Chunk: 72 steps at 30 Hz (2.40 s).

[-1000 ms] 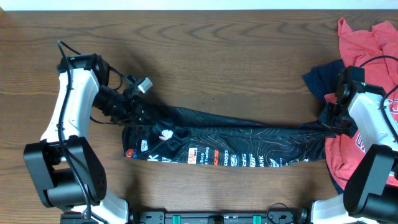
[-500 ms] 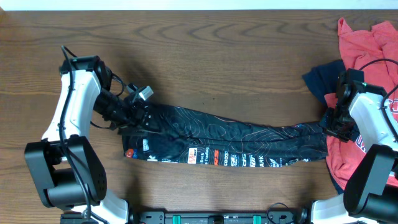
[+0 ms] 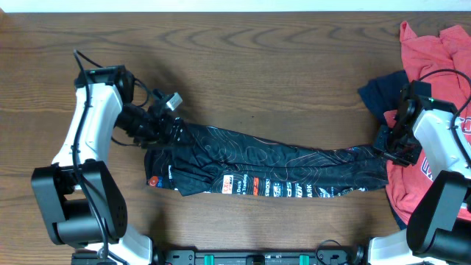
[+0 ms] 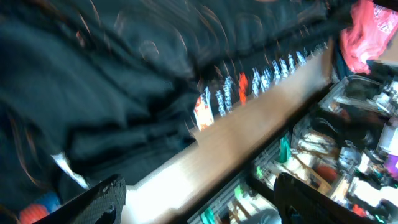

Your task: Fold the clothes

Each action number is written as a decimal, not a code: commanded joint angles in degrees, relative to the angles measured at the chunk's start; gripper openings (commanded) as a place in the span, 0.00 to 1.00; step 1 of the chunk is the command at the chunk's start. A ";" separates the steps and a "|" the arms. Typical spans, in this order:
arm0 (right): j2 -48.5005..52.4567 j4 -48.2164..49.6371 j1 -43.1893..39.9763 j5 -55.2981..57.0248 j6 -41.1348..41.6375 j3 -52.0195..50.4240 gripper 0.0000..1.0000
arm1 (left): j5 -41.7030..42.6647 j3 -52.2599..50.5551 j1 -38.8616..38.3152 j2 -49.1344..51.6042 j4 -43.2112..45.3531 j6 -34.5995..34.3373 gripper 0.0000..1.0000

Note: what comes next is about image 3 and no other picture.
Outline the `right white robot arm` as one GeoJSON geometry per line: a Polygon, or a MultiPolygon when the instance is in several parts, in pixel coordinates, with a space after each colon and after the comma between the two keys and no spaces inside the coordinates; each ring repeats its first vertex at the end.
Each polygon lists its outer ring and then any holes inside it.
{"type": "Polygon", "coordinates": [[[386,156],[407,165],[405,157],[420,146],[433,183],[405,230],[370,240],[368,264],[469,264],[470,223],[458,212],[469,199],[470,147],[458,129],[456,107],[424,96],[404,100],[387,139],[386,156]]]}

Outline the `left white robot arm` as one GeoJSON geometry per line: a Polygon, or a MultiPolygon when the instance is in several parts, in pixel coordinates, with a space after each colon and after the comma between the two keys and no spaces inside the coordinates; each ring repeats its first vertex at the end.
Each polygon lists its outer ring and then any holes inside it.
{"type": "Polygon", "coordinates": [[[74,81],[77,104],[60,151],[34,169],[31,185],[49,238],[74,248],[72,264],[165,264],[153,240],[128,223],[127,205],[108,169],[115,128],[151,149],[178,131],[171,112],[178,93],[149,91],[148,110],[133,104],[140,80],[124,66],[82,70],[74,81]]]}

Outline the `black orange-patterned jersey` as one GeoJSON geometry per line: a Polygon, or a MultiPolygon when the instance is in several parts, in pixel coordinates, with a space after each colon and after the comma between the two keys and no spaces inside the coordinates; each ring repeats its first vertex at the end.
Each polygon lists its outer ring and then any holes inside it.
{"type": "Polygon", "coordinates": [[[144,167],[149,186],[183,196],[339,197],[388,183],[386,161],[370,145],[311,149],[198,124],[148,150],[144,167]]]}

